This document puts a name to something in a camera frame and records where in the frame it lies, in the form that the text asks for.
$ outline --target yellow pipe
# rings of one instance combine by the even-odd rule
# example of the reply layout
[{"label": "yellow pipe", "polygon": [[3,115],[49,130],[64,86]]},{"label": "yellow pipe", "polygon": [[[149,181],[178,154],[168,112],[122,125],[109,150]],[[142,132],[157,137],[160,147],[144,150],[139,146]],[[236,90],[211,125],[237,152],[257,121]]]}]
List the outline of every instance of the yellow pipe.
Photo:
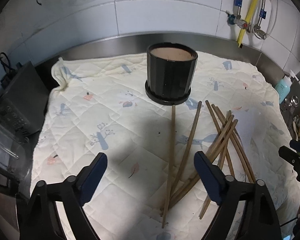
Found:
[{"label": "yellow pipe", "polygon": [[[254,10],[256,9],[258,1],[259,0],[252,0],[249,11],[247,13],[247,16],[244,19],[247,23],[251,22],[252,15],[253,15]],[[239,36],[238,36],[238,39],[237,39],[238,47],[241,46],[242,39],[243,39],[243,36],[244,36],[245,32],[246,32],[246,30],[244,30],[244,29],[240,30],[240,33],[239,33]]]}]

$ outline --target screw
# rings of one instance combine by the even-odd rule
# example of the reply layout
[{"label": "screw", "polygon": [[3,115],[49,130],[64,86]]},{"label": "screw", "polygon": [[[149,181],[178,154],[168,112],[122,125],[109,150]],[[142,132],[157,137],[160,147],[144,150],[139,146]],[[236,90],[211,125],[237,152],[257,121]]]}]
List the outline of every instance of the screw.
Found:
[{"label": "screw", "polygon": [[44,184],[45,184],[44,180],[40,180],[40,181],[37,183],[37,186],[38,186],[38,187],[42,187]]},{"label": "screw", "polygon": [[67,178],[67,181],[68,181],[68,182],[74,182],[75,179],[76,179],[76,176],[71,175],[71,176],[69,176],[69,177]]},{"label": "screw", "polygon": [[227,175],[227,176],[226,176],[226,180],[227,180],[227,181],[230,181],[230,182],[231,182],[231,181],[234,181],[234,177],[232,177],[231,175]]},{"label": "screw", "polygon": [[257,184],[258,184],[259,186],[264,186],[264,185],[265,185],[265,182],[264,182],[262,179],[258,179],[258,180],[257,180]]}]

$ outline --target black flower pot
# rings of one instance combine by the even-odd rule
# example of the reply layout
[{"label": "black flower pot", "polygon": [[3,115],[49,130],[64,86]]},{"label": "black flower pot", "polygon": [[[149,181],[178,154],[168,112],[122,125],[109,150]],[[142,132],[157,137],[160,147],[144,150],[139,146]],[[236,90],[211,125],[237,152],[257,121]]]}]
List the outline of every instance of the black flower pot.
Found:
[{"label": "black flower pot", "polygon": [[172,106],[186,101],[198,54],[177,43],[158,43],[147,48],[146,94],[156,103]]}]

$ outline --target patterned fabric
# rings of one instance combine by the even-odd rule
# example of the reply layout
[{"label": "patterned fabric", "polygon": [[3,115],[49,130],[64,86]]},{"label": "patterned fabric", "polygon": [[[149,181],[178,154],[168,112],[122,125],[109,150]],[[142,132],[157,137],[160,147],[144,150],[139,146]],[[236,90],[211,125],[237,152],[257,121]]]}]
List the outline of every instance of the patterned fabric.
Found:
[{"label": "patterned fabric", "polygon": [[[264,137],[252,139],[247,157],[257,178],[266,181],[280,222],[295,217],[300,184],[292,167],[278,155],[291,136],[280,114],[278,94],[251,64],[198,52],[190,98],[176,106],[176,174],[190,133],[198,101],[209,100],[225,113],[249,111],[263,116]],[[168,172],[171,107],[151,101],[145,93],[146,54],[78,61],[59,61],[52,68],[59,87],[51,92],[48,112],[34,151],[31,191],[39,180],[61,182],[89,165],[98,152],[108,168],[84,210],[102,240],[201,239],[217,210],[211,203],[198,215],[207,196],[201,181],[167,215],[161,228]],[[202,104],[190,157],[182,181],[194,170],[194,153],[204,152],[217,131]],[[246,180],[240,160],[228,145],[236,178]],[[228,166],[223,172],[229,174]],[[68,239],[74,239],[62,205],[58,203]],[[239,205],[235,221],[241,217]],[[282,228],[291,231],[293,223]],[[238,223],[233,224],[233,238]]]}]

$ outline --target soap dispenser bottle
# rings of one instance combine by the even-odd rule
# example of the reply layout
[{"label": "soap dispenser bottle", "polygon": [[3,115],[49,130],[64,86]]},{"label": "soap dispenser bottle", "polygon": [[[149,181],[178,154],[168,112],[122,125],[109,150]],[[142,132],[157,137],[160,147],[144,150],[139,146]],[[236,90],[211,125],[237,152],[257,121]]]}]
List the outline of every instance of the soap dispenser bottle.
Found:
[{"label": "soap dispenser bottle", "polygon": [[297,81],[299,81],[295,73],[293,73],[293,71],[290,70],[290,76],[289,77],[284,76],[284,78],[281,79],[274,88],[279,94],[279,104],[282,103],[282,101],[286,98],[286,96],[290,92],[290,87],[292,85],[292,81],[291,81],[292,77],[294,77]]}]

